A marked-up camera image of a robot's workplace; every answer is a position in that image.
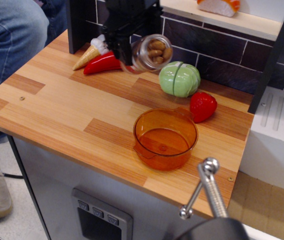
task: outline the black cable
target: black cable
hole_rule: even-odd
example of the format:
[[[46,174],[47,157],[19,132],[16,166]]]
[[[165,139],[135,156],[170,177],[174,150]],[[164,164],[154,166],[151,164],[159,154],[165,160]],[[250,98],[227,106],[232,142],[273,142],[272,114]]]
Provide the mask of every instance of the black cable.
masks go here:
[[[21,175],[13,175],[13,174],[8,174],[8,173],[4,173],[2,172],[4,177],[7,177],[7,178],[12,178],[12,179],[23,179],[23,176]]]

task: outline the red strawberry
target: red strawberry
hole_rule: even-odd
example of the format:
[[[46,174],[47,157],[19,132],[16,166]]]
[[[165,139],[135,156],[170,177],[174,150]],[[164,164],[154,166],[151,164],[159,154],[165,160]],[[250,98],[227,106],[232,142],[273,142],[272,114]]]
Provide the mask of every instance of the red strawberry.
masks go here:
[[[216,108],[216,99],[205,92],[197,92],[191,98],[190,111],[194,115],[195,123],[208,119]]]

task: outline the button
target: button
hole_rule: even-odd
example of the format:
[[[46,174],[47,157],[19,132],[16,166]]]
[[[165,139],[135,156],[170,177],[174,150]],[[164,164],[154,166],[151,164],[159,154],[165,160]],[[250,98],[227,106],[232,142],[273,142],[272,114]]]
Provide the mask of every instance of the button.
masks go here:
[[[93,208],[93,212],[94,212],[95,216],[97,216],[99,218],[104,218],[104,213],[101,210]]]
[[[86,203],[83,203],[82,201],[78,200],[78,205],[81,209],[88,211],[88,205]]]
[[[111,216],[111,215],[108,215],[108,221],[110,223],[112,223],[113,225],[115,225],[115,226],[118,226],[118,224],[119,224],[118,219],[113,217],[113,216]]]

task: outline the wooden countertop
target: wooden countertop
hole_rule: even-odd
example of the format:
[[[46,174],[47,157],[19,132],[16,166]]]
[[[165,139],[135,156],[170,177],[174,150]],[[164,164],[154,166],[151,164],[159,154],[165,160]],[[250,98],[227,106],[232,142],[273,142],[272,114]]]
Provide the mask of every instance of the wooden countertop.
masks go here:
[[[199,139],[191,159],[180,169],[157,171],[134,151],[133,126],[153,108],[185,107],[190,98],[165,94],[153,73],[121,70],[85,76],[72,66],[85,51],[68,52],[67,32],[0,85],[0,130],[180,206],[199,182],[197,165],[215,157],[216,180],[228,205],[253,115],[252,95],[202,80],[200,91],[213,95],[218,107],[197,124]],[[194,204],[211,216],[204,191]]]

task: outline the jeans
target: jeans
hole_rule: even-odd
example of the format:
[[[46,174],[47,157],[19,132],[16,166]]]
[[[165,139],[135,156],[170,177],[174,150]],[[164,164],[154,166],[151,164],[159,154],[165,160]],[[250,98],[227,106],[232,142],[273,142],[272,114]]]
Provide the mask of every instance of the jeans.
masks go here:
[[[65,0],[44,2],[0,0],[0,84],[66,29]]]

